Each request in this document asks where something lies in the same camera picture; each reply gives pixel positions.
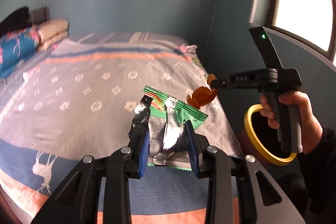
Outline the person's right hand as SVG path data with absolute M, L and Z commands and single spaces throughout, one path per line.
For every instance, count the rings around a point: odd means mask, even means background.
M 323 128 L 318 119 L 314 116 L 311 102 L 306 93 L 299 91 L 289 91 L 278 97 L 280 103 L 285 105 L 298 106 L 301 121 L 302 149 L 307 155 L 317 147 L 322 138 Z M 275 120 L 275 113 L 268 102 L 265 94 L 260 96 L 262 105 L 261 115 L 268 118 L 268 125 L 273 129 L 278 129 L 280 124 Z

